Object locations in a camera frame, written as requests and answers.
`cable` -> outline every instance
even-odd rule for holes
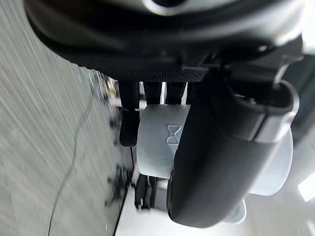
[[[75,159],[76,159],[76,156],[77,156],[76,155],[77,154],[77,138],[78,138],[81,126],[87,120],[87,118],[88,118],[88,116],[89,116],[89,114],[91,112],[92,104],[93,104],[93,98],[94,98],[94,93],[92,92],[91,96],[89,98],[89,102],[88,102],[88,104],[86,106],[86,109],[85,109],[84,113],[82,114],[82,116],[80,117],[78,125],[77,125],[77,127],[75,128],[75,131],[74,131],[73,157],[72,157],[71,165],[68,168],[66,174],[64,175],[63,181],[61,182],[61,185],[60,185],[60,187],[58,189],[58,192],[56,194],[55,203],[54,203],[54,206],[53,206],[53,209],[52,209],[52,212],[51,212],[51,216],[50,216],[50,222],[49,222],[49,228],[48,228],[48,236],[50,236],[51,224],[53,222],[54,213],[55,213],[55,210],[56,210],[56,206],[57,206],[59,197],[61,195],[61,192],[63,191],[63,188],[64,188],[66,182],[68,181],[68,179],[69,179],[69,177],[71,175],[71,172],[72,172],[73,168],[74,168],[74,163],[75,163]]]
[[[131,153],[131,158],[132,158],[132,164],[133,164],[133,167],[134,167],[134,159],[133,159],[132,147],[130,147],[130,153]]]

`gray carpet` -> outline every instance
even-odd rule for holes
[[[71,164],[74,132],[90,96],[89,75],[33,34],[20,0],[0,0],[0,235],[47,235],[56,193]],[[78,132],[77,159],[51,236],[112,235],[119,204],[104,209],[108,175],[131,168],[114,147],[110,110],[94,99]]]

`white surface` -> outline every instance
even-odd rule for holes
[[[292,164],[293,137],[291,129],[284,137],[274,159],[263,171],[249,193],[270,196],[277,193],[284,185]]]
[[[305,202],[313,199],[315,197],[315,173],[300,183],[298,188]]]
[[[307,203],[298,184],[315,172],[315,127],[294,147],[289,176],[275,195],[249,195],[247,210],[251,214],[259,236],[298,236],[301,225],[315,222],[315,198]]]
[[[138,178],[137,167],[134,181]],[[134,207],[134,191],[126,196],[115,236],[255,236],[257,235],[251,216],[239,225],[219,223],[207,229],[197,229],[173,222],[165,212],[151,210],[137,212]]]
[[[137,158],[147,176],[169,178],[190,105],[149,105],[140,120]]]

